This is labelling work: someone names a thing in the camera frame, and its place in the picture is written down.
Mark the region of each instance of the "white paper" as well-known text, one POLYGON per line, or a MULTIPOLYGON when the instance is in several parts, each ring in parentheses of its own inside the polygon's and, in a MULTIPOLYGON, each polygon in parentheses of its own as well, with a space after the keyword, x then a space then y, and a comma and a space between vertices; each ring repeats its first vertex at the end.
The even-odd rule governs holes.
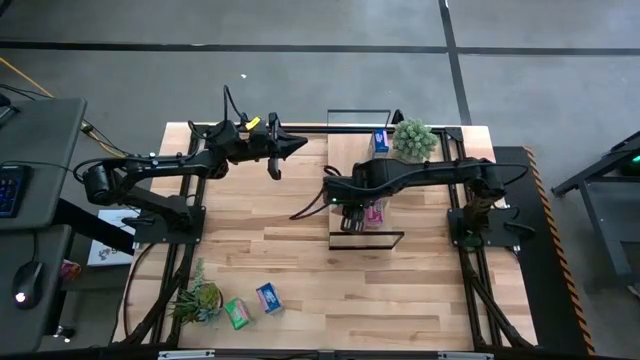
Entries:
MULTIPOLYGON (((98 212, 98 218, 108 222, 111 225, 121 227, 121 229, 129 234, 135 234, 136 230, 129 226, 124 226, 122 219, 127 217, 138 217, 138 213, 131 209, 103 209, 98 212)), ((91 243, 89 251, 88 266, 109 266, 109 265, 125 265, 131 264, 133 257, 131 255, 120 252, 114 248, 105 246, 97 240, 91 243)))

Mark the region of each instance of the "small succulent plant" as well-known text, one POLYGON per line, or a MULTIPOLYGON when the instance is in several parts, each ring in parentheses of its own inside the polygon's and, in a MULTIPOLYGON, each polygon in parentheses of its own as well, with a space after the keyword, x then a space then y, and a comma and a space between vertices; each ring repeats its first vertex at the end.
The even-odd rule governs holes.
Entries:
POLYGON ((198 259, 195 279, 191 289, 183 290, 172 302, 170 315, 182 324, 208 323, 215 319, 222 308, 222 293, 214 283, 204 283, 204 260, 198 259))
POLYGON ((428 160, 437 143, 438 137, 419 119, 402 121, 393 135, 393 148, 401 160, 408 162, 428 160))

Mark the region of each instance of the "keyboard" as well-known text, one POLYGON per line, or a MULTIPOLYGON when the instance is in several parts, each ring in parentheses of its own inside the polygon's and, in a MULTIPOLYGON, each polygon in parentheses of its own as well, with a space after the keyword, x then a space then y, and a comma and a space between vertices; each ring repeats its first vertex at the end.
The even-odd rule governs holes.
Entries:
POLYGON ((30 171, 25 165, 0 167, 0 219, 18 215, 30 171))

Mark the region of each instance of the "green box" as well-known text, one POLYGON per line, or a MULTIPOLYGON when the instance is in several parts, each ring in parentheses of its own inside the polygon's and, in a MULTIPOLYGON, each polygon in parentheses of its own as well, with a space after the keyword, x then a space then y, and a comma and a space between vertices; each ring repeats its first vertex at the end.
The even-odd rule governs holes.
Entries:
POLYGON ((227 315, 229 315, 229 320, 231 320, 231 325, 234 330, 240 330, 252 321, 249 309, 240 298, 234 298, 226 303, 224 310, 227 312, 227 315))

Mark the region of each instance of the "yellow clip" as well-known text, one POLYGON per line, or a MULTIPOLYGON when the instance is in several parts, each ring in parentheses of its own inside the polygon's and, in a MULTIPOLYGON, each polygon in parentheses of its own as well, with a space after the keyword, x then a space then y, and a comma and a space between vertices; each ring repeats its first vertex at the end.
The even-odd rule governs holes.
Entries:
POLYGON ((260 122, 260 117, 256 116, 253 118, 253 120, 251 120, 247 125, 245 125, 245 127, 247 128, 247 130, 251 130, 253 129, 256 125, 258 125, 258 123, 260 122))

